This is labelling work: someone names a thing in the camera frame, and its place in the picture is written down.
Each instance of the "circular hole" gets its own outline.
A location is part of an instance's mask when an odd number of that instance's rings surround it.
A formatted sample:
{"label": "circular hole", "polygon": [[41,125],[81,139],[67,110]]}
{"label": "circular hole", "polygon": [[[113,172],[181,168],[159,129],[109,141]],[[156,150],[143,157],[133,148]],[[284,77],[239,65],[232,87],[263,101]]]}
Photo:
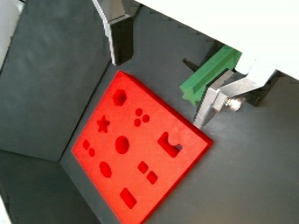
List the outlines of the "circular hole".
{"label": "circular hole", "polygon": [[137,109],[135,110],[135,114],[136,114],[137,116],[140,116],[140,115],[143,114],[143,110],[141,110],[140,108],[137,108]]}
{"label": "circular hole", "polygon": [[148,122],[149,122],[149,115],[144,115],[144,116],[143,116],[143,122],[144,122],[144,123],[148,123]]}
{"label": "circular hole", "polygon": [[135,119],[135,126],[139,127],[141,124],[141,121],[139,119]]}
{"label": "circular hole", "polygon": [[92,148],[88,150],[88,154],[91,157],[95,157],[95,150]]}
{"label": "circular hole", "polygon": [[113,98],[113,103],[115,103],[115,105],[116,105],[116,106],[123,106],[124,103],[125,103],[125,101],[127,101],[127,92],[125,92],[125,90],[119,89],[119,90],[115,92],[112,98]]}
{"label": "circular hole", "polygon": [[105,178],[111,178],[111,176],[112,176],[112,171],[111,171],[111,168],[109,168],[108,163],[101,162],[101,163],[99,164],[99,169],[100,169],[100,172],[101,172],[103,176],[104,176]]}
{"label": "circular hole", "polygon": [[124,136],[120,136],[116,139],[116,151],[117,151],[117,153],[125,154],[127,151],[128,151],[128,147],[129,147],[129,143],[128,143],[127,138]]}

